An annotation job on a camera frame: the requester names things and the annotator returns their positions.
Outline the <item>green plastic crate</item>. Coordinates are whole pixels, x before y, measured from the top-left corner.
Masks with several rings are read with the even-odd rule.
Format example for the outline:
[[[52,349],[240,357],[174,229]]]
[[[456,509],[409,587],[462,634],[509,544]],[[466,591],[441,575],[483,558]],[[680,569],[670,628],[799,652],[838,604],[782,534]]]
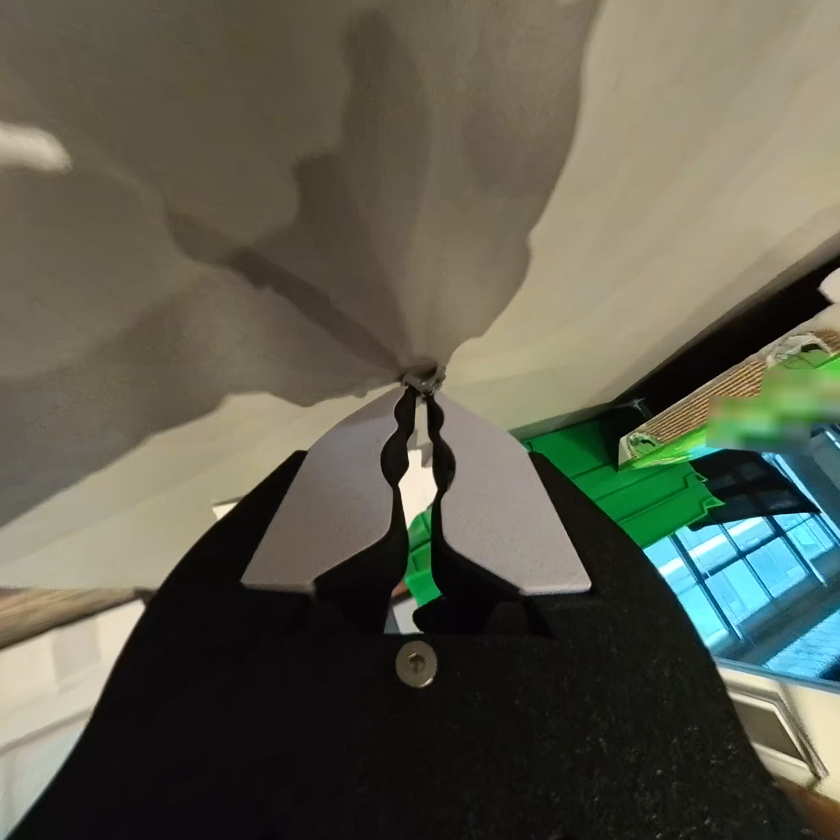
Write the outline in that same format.
[[[673,532],[699,523],[721,508],[706,478],[690,463],[620,470],[617,455],[596,421],[578,423],[527,439],[529,456],[540,455],[569,478],[605,516],[640,548],[648,548]],[[405,576],[418,606],[441,596],[432,575],[433,505],[417,515],[408,529]]]

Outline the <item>grey desk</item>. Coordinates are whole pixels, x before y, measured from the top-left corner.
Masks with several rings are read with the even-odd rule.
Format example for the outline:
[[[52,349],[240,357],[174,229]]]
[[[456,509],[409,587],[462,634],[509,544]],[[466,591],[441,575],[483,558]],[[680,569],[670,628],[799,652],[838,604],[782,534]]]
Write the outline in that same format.
[[[419,361],[509,429],[838,248],[838,2],[2,2],[2,586],[156,587]]]

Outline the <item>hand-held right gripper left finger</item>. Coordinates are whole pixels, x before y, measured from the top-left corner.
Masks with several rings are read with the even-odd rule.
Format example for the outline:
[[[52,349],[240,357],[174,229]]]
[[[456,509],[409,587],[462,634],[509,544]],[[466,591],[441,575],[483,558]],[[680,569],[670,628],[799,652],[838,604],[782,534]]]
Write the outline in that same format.
[[[305,454],[241,582],[274,592],[316,591],[318,578],[375,546],[393,520],[405,528],[417,398],[394,387],[334,425]]]

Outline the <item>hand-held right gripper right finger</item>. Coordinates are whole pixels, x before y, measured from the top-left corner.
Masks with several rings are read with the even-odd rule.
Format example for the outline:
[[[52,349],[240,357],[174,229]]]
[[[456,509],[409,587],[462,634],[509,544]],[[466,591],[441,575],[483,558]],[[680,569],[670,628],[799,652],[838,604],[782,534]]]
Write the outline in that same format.
[[[426,406],[437,486],[431,568],[442,595],[588,592],[590,576],[528,450],[445,395]]]

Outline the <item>yellow and grey brick assembly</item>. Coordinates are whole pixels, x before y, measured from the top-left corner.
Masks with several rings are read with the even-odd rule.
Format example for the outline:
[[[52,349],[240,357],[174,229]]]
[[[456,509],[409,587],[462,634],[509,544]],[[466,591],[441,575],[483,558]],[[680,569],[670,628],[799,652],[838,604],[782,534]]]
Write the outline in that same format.
[[[422,398],[439,392],[447,376],[444,364],[435,360],[423,359],[407,367],[400,377],[400,384],[411,388]]]

